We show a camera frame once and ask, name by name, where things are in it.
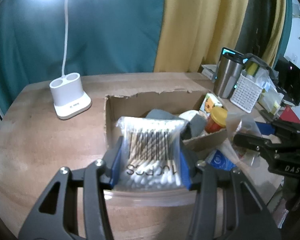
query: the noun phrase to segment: white container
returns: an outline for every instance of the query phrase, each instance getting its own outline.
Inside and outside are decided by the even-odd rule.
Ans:
[[[262,88],[255,84],[250,79],[240,74],[237,82],[237,88],[234,90],[230,102],[246,111],[251,113],[255,103],[262,92]]]
[[[57,116],[66,120],[91,106],[91,99],[83,91],[79,73],[70,73],[50,83],[53,104]]]

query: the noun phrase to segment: blue gripper pad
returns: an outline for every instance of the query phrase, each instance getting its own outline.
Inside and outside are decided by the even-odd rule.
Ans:
[[[116,156],[116,158],[114,159],[114,163],[112,165],[112,177],[110,180],[110,186],[111,188],[113,188],[119,180],[119,174],[120,174],[120,162],[121,162],[121,148],[119,149],[119,152]]]
[[[177,167],[182,184],[189,190],[191,187],[190,170],[183,153],[180,151],[180,165]]]
[[[275,128],[273,128],[269,123],[256,122],[256,124],[263,135],[270,135],[275,132]]]

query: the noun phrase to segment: yellow jar lid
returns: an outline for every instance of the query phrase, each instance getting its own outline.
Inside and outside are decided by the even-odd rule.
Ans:
[[[210,111],[210,116],[213,119],[213,121],[223,128],[226,127],[227,115],[228,111],[220,106],[215,106]]]

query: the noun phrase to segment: plastic wrap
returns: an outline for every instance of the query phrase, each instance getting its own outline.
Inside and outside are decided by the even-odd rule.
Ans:
[[[268,91],[269,89],[277,91],[275,85],[269,77],[269,72],[267,70],[260,68],[255,75],[255,80],[256,84],[265,91]]]
[[[219,149],[232,163],[236,164],[239,161],[228,139],[222,144],[216,145],[215,148]],[[194,203],[196,193],[197,191],[188,191],[185,187],[162,187],[161,190],[154,188],[152,190],[133,191],[130,188],[125,188],[124,184],[115,187],[111,191],[104,190],[107,203],[112,206],[120,207],[171,207],[190,205]]]
[[[174,159],[186,120],[121,117],[121,174],[116,190],[156,191],[181,187]]]
[[[259,103],[271,114],[275,115],[279,109],[283,99],[283,94],[278,93],[272,87],[266,93],[262,93]]]
[[[226,119],[226,129],[228,138],[231,141],[231,145],[240,161],[246,163],[251,167],[258,167],[260,165],[260,158],[257,151],[238,147],[234,143],[232,143],[234,135],[236,135],[236,133],[238,132],[262,137],[262,134],[253,118],[248,114],[228,113]]]

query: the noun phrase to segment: white perforated container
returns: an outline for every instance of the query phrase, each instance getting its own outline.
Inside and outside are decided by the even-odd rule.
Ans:
[[[237,88],[234,90],[230,101],[247,113],[251,113],[252,108],[257,102],[261,92],[261,87],[240,74]]]

